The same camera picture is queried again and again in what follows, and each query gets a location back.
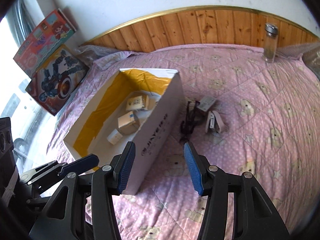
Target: small brown box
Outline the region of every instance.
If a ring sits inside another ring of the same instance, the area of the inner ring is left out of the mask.
[[[130,111],[118,118],[118,127],[122,134],[129,135],[135,133],[139,127],[139,118]]]

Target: gold trim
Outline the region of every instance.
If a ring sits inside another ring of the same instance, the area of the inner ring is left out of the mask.
[[[209,9],[214,9],[214,10],[238,10],[238,11],[245,11],[245,12],[251,12],[251,13],[255,13],[255,14],[261,14],[264,16],[272,16],[280,21],[286,22],[291,24],[292,26],[295,26],[311,35],[314,35],[315,37],[317,37],[314,33],[312,33],[311,31],[307,30],[306,28],[302,27],[301,25],[292,22],[286,18],[283,18],[281,16],[272,14],[272,13],[268,13],[268,12],[264,12],[264,11],[260,11],[260,10],[256,10],[256,9],[251,9],[251,8],[246,8],[246,7],[237,7],[237,6],[226,6],[226,5],[199,5],[199,6],[189,6],[189,7],[182,7],[182,8],[176,8],[176,9],[170,9],[170,10],[165,10],[165,11],[161,11],[161,12],[156,12],[156,13],[152,13],[146,16],[142,16],[133,20],[130,20],[128,22],[122,23],[116,27],[113,27],[101,34],[99,34],[98,36],[92,38],[91,40],[88,40],[85,42],[85,44],[89,43],[89,42],[93,42],[94,40],[101,38],[102,36],[111,33],[113,31],[119,30],[123,27],[127,27],[129,25],[135,24],[137,22],[142,22],[151,18],[155,18],[155,17],[159,17],[159,16],[163,16],[163,15],[167,15],[167,14],[172,14],[172,13],[178,13],[178,12],[183,12],[183,11],[196,11],[196,10],[209,10]]]

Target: toy box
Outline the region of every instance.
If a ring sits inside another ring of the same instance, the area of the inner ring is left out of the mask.
[[[51,12],[27,37],[13,57],[31,78],[33,73],[75,33],[60,10]]]
[[[26,91],[49,113],[56,115],[88,69],[62,45],[33,74]]]
[[[148,95],[149,107],[146,111],[135,112],[139,119],[138,130],[131,134],[122,133],[115,144],[110,143],[107,138],[118,128],[118,118],[128,113],[128,99],[141,94]],[[89,101],[64,143],[76,160],[93,153],[99,157],[99,166],[102,167],[121,154],[128,141],[133,141],[136,157],[123,194],[134,195],[184,104],[177,70],[120,69]]]

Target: cartoon girl illustration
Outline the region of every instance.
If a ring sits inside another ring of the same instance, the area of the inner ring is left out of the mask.
[[[56,35],[56,39],[59,40],[60,38],[64,38],[67,36],[67,32],[69,28],[65,26],[63,22],[57,21],[52,25],[52,32]]]

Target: bedspread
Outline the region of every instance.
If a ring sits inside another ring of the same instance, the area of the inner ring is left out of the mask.
[[[167,68],[180,72],[189,100],[217,97],[214,105],[228,126],[223,134],[191,136],[196,150],[225,172],[250,171],[292,230],[320,185],[320,83],[302,60],[265,63],[262,49],[237,45],[186,45],[130,56],[107,69],[94,64],[65,110],[48,146],[48,157],[72,161],[63,138],[88,101],[119,68]],[[137,195],[113,198],[123,240],[196,239],[206,198],[194,191],[179,126],[173,125]],[[87,205],[90,220],[90,201]],[[231,238],[233,195],[229,194],[226,239]]]

